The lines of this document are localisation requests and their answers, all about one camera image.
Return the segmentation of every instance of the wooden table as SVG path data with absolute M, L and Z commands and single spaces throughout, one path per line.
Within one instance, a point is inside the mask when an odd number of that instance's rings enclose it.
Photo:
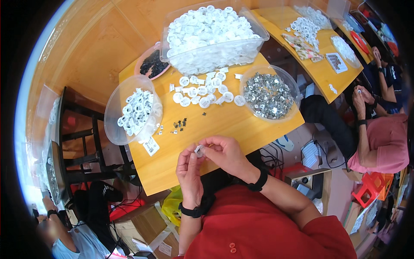
M 328 60 L 326 59 L 316 63 L 312 62 L 310 59 L 300 60 L 296 51 L 282 37 L 282 33 L 293 36 L 294 31 L 292 30 L 290 32 L 287 32 L 285 30 L 279 29 L 279 27 L 276 26 L 274 23 L 260 16 L 259 9 L 253 10 L 253 13 L 258 18 L 258 20 L 264 25 L 265 29 L 269 32 L 270 36 L 272 36 L 280 45 L 287 49 L 290 52 L 290 54 L 293 55 L 293 57 L 295 57 L 299 64 L 312 78 L 312 80 L 317 85 L 320 92 L 325 97 L 328 103 L 331 103 L 333 100 L 335 100 L 338 97 L 338 95 L 340 95 L 345 90 L 345 88 L 347 88 L 348 85 L 363 70 L 362 65 L 359 68 L 355 69 L 352 68 L 349 64 L 347 64 L 348 70 L 337 74 L 333 70 L 332 66 L 329 64 Z M 290 22 L 295 21 L 300 16 L 301 15 L 295 12 L 291 7 L 285 6 L 283 17 L 289 17 L 289 19 L 291 19 Z M 338 36 L 338 34 L 334 30 L 318 31 L 316 38 L 319 40 L 320 54 L 325 55 L 326 53 L 337 52 L 335 47 L 332 45 L 330 39 L 331 36 Z M 332 84 L 332 86 L 337 90 L 336 94 L 329 88 L 329 84 Z
M 136 60 L 119 73 L 119 83 L 134 75 Z M 268 64 L 262 54 L 256 57 L 253 65 Z M 234 96 L 239 94 L 240 81 L 234 74 L 243 74 L 252 65 L 230 68 L 226 74 L 224 84 Z M 234 102 L 220 105 L 210 105 L 203 109 L 199 105 L 190 104 L 182 107 L 173 101 L 173 92 L 169 92 L 170 83 L 179 86 L 178 80 L 182 75 L 169 68 L 165 74 L 153 80 L 155 90 L 159 95 L 164 108 L 161 125 L 164 126 L 162 135 L 153 135 L 160 149 L 150 157 L 144 147 L 138 142 L 129 144 L 131 155 L 135 163 L 138 175 L 147 195 L 166 190 L 178 185 L 175 174 L 178 154 L 191 143 L 220 134 L 237 139 L 245 154 L 249 154 L 258 148 L 280 138 L 284 134 L 296 129 L 305 121 L 300 112 L 292 119 L 284 123 L 269 123 L 256 118 L 247 107 L 238 107 Z M 173 123 L 187 118 L 187 125 L 178 134 L 171 134 L 175 130 Z M 201 174 L 211 172 L 218 167 L 213 162 L 204 162 Z
M 338 28 L 344 33 L 345 36 L 348 37 L 348 39 L 352 42 L 352 44 L 355 46 L 355 48 L 358 50 L 358 52 L 361 54 L 362 58 L 364 59 L 364 61 L 368 64 L 371 61 L 374 60 L 374 54 L 372 53 L 372 48 L 371 46 L 368 44 L 368 42 L 364 39 L 364 37 L 361 34 L 358 34 L 358 36 L 360 36 L 361 39 L 363 39 L 366 42 L 366 47 L 368 48 L 369 54 L 365 53 L 361 47 L 356 44 L 354 38 L 351 36 L 351 32 L 348 31 L 343 25 L 342 25 L 342 20 L 340 19 L 331 19 L 337 26 Z

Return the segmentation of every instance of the clear plastic bowl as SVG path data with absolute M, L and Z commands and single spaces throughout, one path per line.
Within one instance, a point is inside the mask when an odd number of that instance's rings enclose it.
M 278 75 L 283 80 L 283 82 L 289 87 L 290 93 L 293 97 L 293 100 L 295 102 L 294 105 L 290 108 L 290 111 L 288 114 L 286 114 L 284 117 L 281 117 L 280 119 L 267 119 L 262 116 L 258 116 L 251 108 L 249 103 L 246 102 L 245 106 L 249 109 L 249 111 L 252 112 L 252 114 L 264 121 L 268 122 L 286 122 L 293 118 L 293 116 L 299 111 L 299 107 L 301 105 L 301 93 L 299 92 L 299 87 L 296 84 L 293 77 L 289 75 L 285 70 L 274 66 L 274 65 L 255 65 L 249 70 L 247 70 L 243 76 L 240 79 L 240 95 L 244 96 L 244 87 L 247 85 L 247 80 L 251 77 L 253 77 L 256 72 L 259 72 L 260 74 L 271 74 L 271 75 Z
M 198 10 L 200 7 L 207 7 L 208 5 L 213 5 L 215 8 L 222 10 L 228 6 L 232 7 L 238 16 L 245 17 L 249 21 L 253 33 L 259 37 L 256 39 L 240 39 L 215 43 L 168 57 L 167 52 L 170 50 L 170 44 L 167 41 L 167 36 L 170 23 L 187 13 L 188 10 Z M 201 75 L 222 67 L 252 63 L 262 48 L 263 43 L 270 38 L 264 26 L 241 0 L 215 0 L 180 8 L 167 14 L 163 26 L 160 60 L 170 63 L 171 66 L 185 76 Z M 209 59 L 211 56 L 220 57 L 220 61 L 218 63 L 211 62 L 211 59 Z
M 151 112 L 141 131 L 128 136 L 123 127 L 118 126 L 118 119 L 122 117 L 122 108 L 127 105 L 126 99 L 136 92 L 136 88 L 150 91 L 154 94 Z M 115 145 L 126 145 L 132 141 L 148 140 L 158 129 L 157 124 L 162 120 L 161 100 L 155 92 L 154 85 L 145 75 L 133 75 L 123 81 L 112 93 L 105 109 L 103 125 L 106 136 Z

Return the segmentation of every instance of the red plastic stool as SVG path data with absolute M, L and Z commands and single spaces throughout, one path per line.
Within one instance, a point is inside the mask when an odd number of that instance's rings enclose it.
M 376 179 L 379 179 L 381 181 L 381 184 L 378 187 L 375 185 Z M 385 186 L 385 182 L 383 176 L 380 173 L 372 172 L 371 175 L 365 173 L 362 176 L 362 183 L 363 185 L 358 193 L 352 192 L 352 196 L 355 197 L 355 199 L 359 202 L 359 204 L 361 204 L 363 208 L 366 208 L 377 198 L 378 194 Z M 369 194 L 370 196 L 367 202 L 364 202 L 362 200 L 362 196 L 364 194 Z

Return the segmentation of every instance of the black watch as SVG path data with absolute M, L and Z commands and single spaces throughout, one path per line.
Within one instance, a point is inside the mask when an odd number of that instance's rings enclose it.
M 375 109 L 378 106 L 378 98 L 374 97 L 374 103 L 372 104 L 372 107 Z
M 368 125 L 368 122 L 366 121 L 366 120 L 358 120 L 357 122 L 356 122 L 356 125 L 359 127 L 359 126 L 361 126 L 361 125 L 363 125 L 363 124 L 365 124 L 365 125 Z
M 210 210 L 211 206 L 213 206 L 214 201 L 216 200 L 215 195 L 211 196 L 204 196 L 201 198 L 200 206 L 195 207 L 193 210 L 187 209 L 183 207 L 183 203 L 180 202 L 178 205 L 178 209 L 181 211 L 182 214 L 193 217 L 199 218 L 201 215 L 206 215 L 207 212 Z
M 261 169 L 258 181 L 255 184 L 248 184 L 247 188 L 249 188 L 251 191 L 261 191 L 263 185 L 267 182 L 267 175 L 268 171 Z
M 57 211 L 55 211 L 55 210 L 50 210 L 50 211 L 48 211 L 48 218 L 50 218 L 52 214 L 56 214 L 56 215 L 58 215 L 58 216 L 59 216 L 59 213 L 58 213 Z

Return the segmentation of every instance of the patterned fabric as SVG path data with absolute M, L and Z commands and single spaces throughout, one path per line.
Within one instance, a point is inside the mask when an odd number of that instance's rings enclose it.
M 284 33 L 282 34 L 282 37 L 285 39 L 285 41 L 287 41 L 287 43 L 289 43 L 290 46 L 292 46 L 292 48 L 295 49 L 301 60 L 310 58 L 312 62 L 318 62 L 324 59 L 323 55 L 319 55 L 314 48 L 305 42 L 303 38 Z

